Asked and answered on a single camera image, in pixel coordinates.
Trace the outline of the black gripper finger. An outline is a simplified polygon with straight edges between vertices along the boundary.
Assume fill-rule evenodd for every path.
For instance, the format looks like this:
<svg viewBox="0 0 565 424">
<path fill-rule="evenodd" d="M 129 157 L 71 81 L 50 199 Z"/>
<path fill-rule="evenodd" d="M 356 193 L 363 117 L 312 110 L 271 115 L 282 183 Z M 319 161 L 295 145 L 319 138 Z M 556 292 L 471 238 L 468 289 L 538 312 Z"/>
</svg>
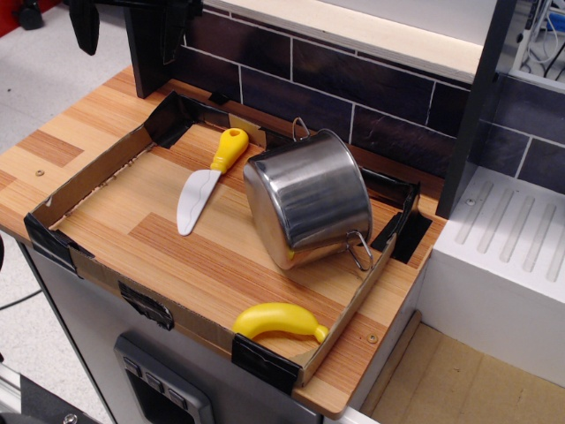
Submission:
<svg viewBox="0 0 565 424">
<path fill-rule="evenodd" d="M 166 1 L 164 3 L 160 44 L 164 64 L 175 61 L 177 49 L 185 33 L 187 18 L 187 1 Z"/>
<path fill-rule="evenodd" d="M 97 50 L 100 18 L 94 1 L 70 0 L 69 13 L 78 45 L 89 56 Z"/>
</svg>

